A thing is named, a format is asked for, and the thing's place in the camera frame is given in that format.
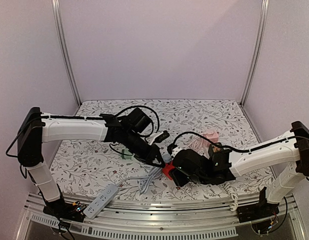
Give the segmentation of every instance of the perforated metal strip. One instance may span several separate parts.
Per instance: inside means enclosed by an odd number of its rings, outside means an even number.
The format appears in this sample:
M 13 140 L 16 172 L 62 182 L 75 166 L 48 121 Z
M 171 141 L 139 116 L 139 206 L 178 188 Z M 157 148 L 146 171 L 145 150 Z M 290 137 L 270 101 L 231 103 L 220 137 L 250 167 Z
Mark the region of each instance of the perforated metal strip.
M 31 220 L 52 228 L 58 228 L 59 221 L 55 217 L 33 212 L 31 215 Z M 238 236 L 235 227 L 186 233 L 126 232 L 86 225 L 82 225 L 81 227 L 76 226 L 76 230 L 72 230 L 72 232 L 107 240 L 217 240 Z

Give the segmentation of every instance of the robotic arm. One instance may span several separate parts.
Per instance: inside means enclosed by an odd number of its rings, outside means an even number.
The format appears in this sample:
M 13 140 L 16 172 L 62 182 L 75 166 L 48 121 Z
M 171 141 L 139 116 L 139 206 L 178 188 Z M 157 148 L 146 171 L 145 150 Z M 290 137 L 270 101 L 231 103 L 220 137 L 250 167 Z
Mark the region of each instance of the robotic arm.
M 100 117 L 59 116 L 41 113 L 33 107 L 21 125 L 17 136 L 17 158 L 39 188 L 46 207 L 44 212 L 59 218 L 82 222 L 84 217 L 76 206 L 66 203 L 59 186 L 42 157 L 42 143 L 56 140 L 96 140 L 123 144 L 142 163 L 165 166 L 160 149 L 148 144 L 140 133 L 152 124 L 152 120 L 140 109 L 135 108 L 129 115 L 116 117 L 101 114 Z M 152 141 L 160 143 L 169 134 L 157 134 Z
M 188 182 L 219 185 L 253 170 L 288 163 L 284 171 L 259 194 L 259 202 L 238 207 L 240 222 L 270 217 L 279 213 L 278 205 L 300 181 L 309 177 L 309 130 L 299 121 L 292 129 L 272 140 L 240 150 L 222 146 L 209 147 L 209 159 L 192 149 L 181 149 L 174 143 L 168 147 L 173 157 L 170 177 L 177 186 Z

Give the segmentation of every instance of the gray cord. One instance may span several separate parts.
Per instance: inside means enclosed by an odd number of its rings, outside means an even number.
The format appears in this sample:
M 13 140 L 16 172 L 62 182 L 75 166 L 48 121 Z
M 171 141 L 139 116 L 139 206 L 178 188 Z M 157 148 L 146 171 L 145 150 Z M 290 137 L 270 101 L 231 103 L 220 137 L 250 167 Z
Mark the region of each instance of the gray cord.
M 116 184 L 116 186 L 119 187 L 120 184 L 122 184 L 123 182 L 128 181 L 128 180 L 140 180 L 139 181 L 139 185 L 138 185 L 140 194 L 145 194 L 149 190 L 151 181 L 153 179 L 156 179 L 157 177 L 161 176 L 161 174 L 162 174 L 161 171 L 162 171 L 162 169 L 160 167 L 154 166 L 150 170 L 148 176 L 131 176 L 131 177 L 127 177 L 127 178 L 121 180 L 120 182 L 118 182 Z

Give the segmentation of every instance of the floral tablecloth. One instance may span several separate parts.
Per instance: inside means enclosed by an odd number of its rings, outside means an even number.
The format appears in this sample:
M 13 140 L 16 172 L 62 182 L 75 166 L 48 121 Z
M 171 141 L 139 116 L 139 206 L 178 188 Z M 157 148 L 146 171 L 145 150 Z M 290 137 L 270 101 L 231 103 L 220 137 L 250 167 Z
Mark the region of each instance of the floral tablecloth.
M 96 100 L 85 101 L 78 116 L 114 114 L 132 105 L 153 108 L 160 118 L 160 130 L 167 130 L 170 138 L 158 144 L 162 154 L 174 137 L 184 131 L 202 133 L 213 129 L 219 133 L 219 141 L 235 147 L 254 145 L 257 139 L 240 107 L 232 100 Z M 184 147 L 192 140 L 191 135 L 177 142 Z M 50 170 L 61 190 L 68 194 L 93 197 L 110 183 L 118 183 L 127 177 L 145 176 L 152 166 L 135 159 L 122 159 L 109 148 L 109 143 L 94 140 L 65 140 L 61 143 Z M 273 181 L 270 168 L 252 171 L 231 182 L 239 195 L 256 193 Z M 174 182 L 162 175 L 151 182 L 146 194 L 139 194 L 137 180 L 121 185 L 116 196 L 121 200 L 135 201 L 182 201 L 204 200 L 228 196 L 223 185 L 200 185 L 188 183 L 176 187 Z

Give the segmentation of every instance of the power outlet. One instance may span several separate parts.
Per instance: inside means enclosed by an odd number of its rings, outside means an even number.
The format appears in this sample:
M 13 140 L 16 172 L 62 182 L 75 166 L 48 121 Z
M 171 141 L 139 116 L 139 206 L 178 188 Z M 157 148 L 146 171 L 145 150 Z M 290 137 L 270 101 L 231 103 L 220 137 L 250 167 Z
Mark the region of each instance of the power outlet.
M 114 199 L 119 192 L 119 188 L 114 185 L 108 185 L 102 192 L 96 196 L 96 198 L 90 203 L 84 210 L 83 213 L 90 219 L 94 219 L 102 209 L 104 209 L 108 203 Z

